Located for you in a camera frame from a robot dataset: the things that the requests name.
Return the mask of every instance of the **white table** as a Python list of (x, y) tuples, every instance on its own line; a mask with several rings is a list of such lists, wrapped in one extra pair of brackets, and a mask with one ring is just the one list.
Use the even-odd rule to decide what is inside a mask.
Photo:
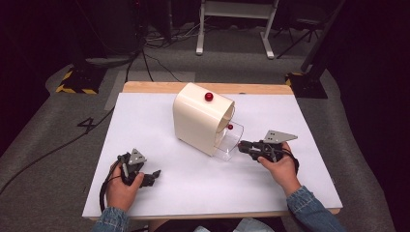
[[(240, 153), (236, 148), (233, 158), (224, 161), (209, 157), (175, 137), (172, 104), (176, 96), (174, 93), (183, 86), (183, 83), (126, 84), (124, 92), (148, 93), (122, 93), (118, 97), (83, 216), (96, 219), (101, 215), (99, 192), (108, 168), (118, 155), (130, 152), (132, 148), (148, 159), (141, 171), (152, 173), (161, 170), (153, 187), (138, 191), (128, 212), (132, 218), (287, 215), (281, 187), (268, 170), (249, 155)], [(235, 101), (232, 121), (244, 126), (242, 139), (257, 141), (268, 130), (298, 135), (299, 138), (290, 141), (289, 145), (301, 165), (298, 174), (301, 183), (331, 212), (337, 213), (342, 208), (329, 172), (288, 86), (202, 86), (217, 93), (230, 93), (223, 95)]]

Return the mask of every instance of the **wooden edge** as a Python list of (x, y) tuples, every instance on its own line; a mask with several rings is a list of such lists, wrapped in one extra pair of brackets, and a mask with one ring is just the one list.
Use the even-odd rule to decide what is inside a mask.
[[(275, 94), (293, 95), (287, 85), (238, 84), (238, 83), (195, 83), (218, 94)], [(179, 93), (187, 83), (129, 81), (124, 84), (123, 93)]]
[[(340, 213), (339, 208), (328, 209), (333, 215)], [(179, 216), (152, 216), (152, 217), (130, 217), (134, 220), (157, 220), (157, 219), (207, 219), (207, 218), (267, 218), (289, 216), (288, 211), (262, 212), (262, 213), (238, 213), (238, 214), (209, 214), (209, 215), (179, 215)], [(87, 217), (98, 220), (99, 217)]]

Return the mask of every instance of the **gray carpet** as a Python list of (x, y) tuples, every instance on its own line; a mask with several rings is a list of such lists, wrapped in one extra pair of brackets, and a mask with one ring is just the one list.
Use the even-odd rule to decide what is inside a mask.
[[(282, 59), (268, 60), (258, 34), (261, 30), (212, 31), (205, 36), (202, 56), (195, 55), (196, 38), (168, 48), (145, 48), (145, 53), (184, 81), (283, 84), (286, 73), (300, 71), (314, 40), (302, 42)], [(290, 45), (285, 32), (270, 41), (275, 53)], [(155, 81), (176, 81), (156, 60), (147, 57), (147, 62)], [(0, 159), (0, 187), (27, 163), (82, 134), (84, 128), (77, 127), (78, 123), (89, 117), (99, 122), (114, 105), (127, 66), (108, 70), (97, 95), (55, 93), (68, 68), (48, 79), (49, 99)], [(139, 56), (129, 79), (148, 80), (145, 71)], [(329, 98), (298, 99), (298, 104), (343, 203), (337, 218), (348, 231), (394, 231), (383, 191), (349, 129), (337, 85), (328, 72), (321, 81)], [(0, 195), (1, 231), (91, 229), (94, 222), (81, 215), (109, 121), (110, 116), (85, 136), (25, 170), (8, 186)], [(297, 231), (289, 217), (283, 220), (288, 231)], [(132, 229), (145, 223), (134, 221)]]

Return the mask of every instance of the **sleeve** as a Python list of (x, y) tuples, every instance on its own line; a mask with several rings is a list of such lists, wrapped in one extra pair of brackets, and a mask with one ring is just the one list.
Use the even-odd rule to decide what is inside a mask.
[(311, 231), (346, 231), (331, 212), (325, 209), (306, 187), (300, 187), (287, 199), (289, 210)]
[(107, 207), (93, 227), (93, 232), (124, 232), (128, 229), (126, 213), (114, 207)]

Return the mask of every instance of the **hand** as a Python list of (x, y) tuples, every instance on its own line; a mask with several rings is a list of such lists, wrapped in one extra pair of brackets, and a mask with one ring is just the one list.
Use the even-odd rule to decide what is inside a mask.
[[(290, 147), (286, 142), (282, 143), (282, 149), (290, 152)], [(274, 180), (283, 187), (286, 196), (291, 195), (301, 187), (295, 172), (295, 163), (289, 156), (284, 155), (278, 162), (270, 162), (263, 157), (259, 157), (258, 161), (267, 168)]]
[(132, 185), (127, 186), (121, 180), (121, 162), (117, 164), (106, 189), (106, 201), (108, 207), (115, 207), (126, 212), (136, 197), (136, 192), (142, 184), (144, 173), (140, 172)]

